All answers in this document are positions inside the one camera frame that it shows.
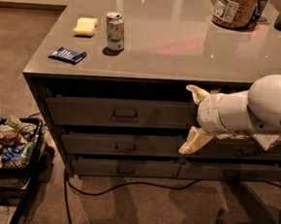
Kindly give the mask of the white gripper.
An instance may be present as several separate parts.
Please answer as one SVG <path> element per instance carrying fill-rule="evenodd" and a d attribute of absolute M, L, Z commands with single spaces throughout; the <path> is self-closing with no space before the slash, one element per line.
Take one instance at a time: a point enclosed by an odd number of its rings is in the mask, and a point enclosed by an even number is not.
<path fill-rule="evenodd" d="M 242 97 L 235 94 L 210 94 L 191 84 L 187 84 L 186 89 L 192 93 L 193 102 L 199 105 L 197 121 L 202 126 L 193 126 L 188 132 L 186 142 L 178 150 L 181 154 L 190 155 L 208 144 L 213 135 L 228 134 L 238 129 Z"/>

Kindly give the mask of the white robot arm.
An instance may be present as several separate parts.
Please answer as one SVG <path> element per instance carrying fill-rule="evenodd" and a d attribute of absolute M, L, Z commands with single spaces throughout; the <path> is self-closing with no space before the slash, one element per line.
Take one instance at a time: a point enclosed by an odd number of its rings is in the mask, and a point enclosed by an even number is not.
<path fill-rule="evenodd" d="M 264 76 L 245 91 L 209 93 L 187 85 L 197 107 L 198 126 L 178 150 L 193 154 L 212 139 L 251 137 L 267 151 L 281 140 L 281 75 Z"/>

